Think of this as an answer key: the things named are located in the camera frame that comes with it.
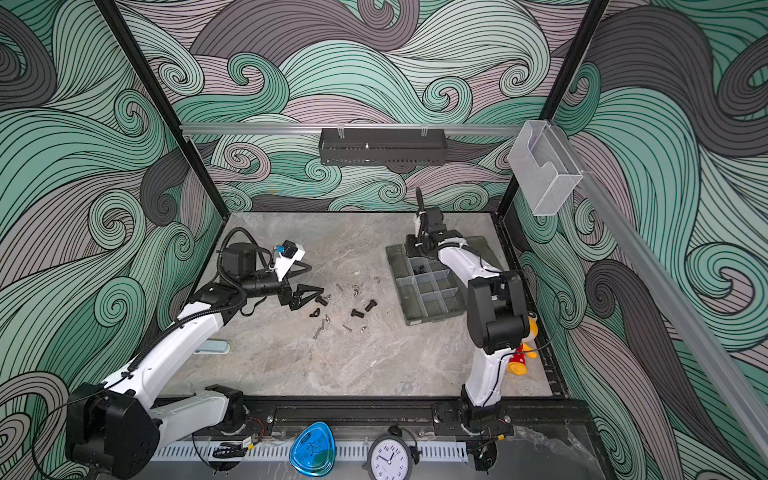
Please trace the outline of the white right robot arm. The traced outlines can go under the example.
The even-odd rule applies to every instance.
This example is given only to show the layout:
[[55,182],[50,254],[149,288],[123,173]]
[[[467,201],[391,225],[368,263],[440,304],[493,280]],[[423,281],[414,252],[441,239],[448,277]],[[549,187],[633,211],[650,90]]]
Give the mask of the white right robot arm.
[[420,206],[415,226],[406,245],[448,267],[463,287],[475,353],[462,386],[459,415],[466,430],[479,432],[497,411],[508,361],[530,333],[523,281],[493,266],[458,231],[448,229],[440,209]]

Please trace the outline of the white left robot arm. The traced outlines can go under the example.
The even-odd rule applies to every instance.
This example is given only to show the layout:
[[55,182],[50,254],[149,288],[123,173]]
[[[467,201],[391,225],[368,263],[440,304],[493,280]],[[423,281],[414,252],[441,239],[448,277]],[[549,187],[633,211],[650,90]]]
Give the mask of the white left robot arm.
[[303,246],[286,240],[268,250],[248,235],[225,238],[213,280],[201,287],[173,323],[126,365],[99,384],[84,383],[67,402],[67,460],[117,479],[130,479],[170,443],[210,427],[240,433],[246,407],[239,390],[213,385],[158,407],[161,391],[184,363],[226,326],[251,298],[277,297],[295,311],[306,304],[308,286],[292,277],[310,271]]

